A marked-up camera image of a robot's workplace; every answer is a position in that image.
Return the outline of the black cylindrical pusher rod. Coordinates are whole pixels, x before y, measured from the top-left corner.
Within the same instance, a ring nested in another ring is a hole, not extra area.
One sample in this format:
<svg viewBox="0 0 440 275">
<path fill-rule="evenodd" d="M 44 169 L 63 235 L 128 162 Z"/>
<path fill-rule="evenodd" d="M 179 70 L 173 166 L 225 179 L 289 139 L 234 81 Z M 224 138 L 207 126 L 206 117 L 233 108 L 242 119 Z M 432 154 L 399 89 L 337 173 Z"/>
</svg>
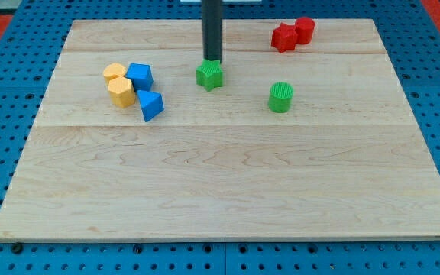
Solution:
<svg viewBox="0 0 440 275">
<path fill-rule="evenodd" d="M 202 0 L 203 58 L 222 62 L 222 0 Z"/>
</svg>

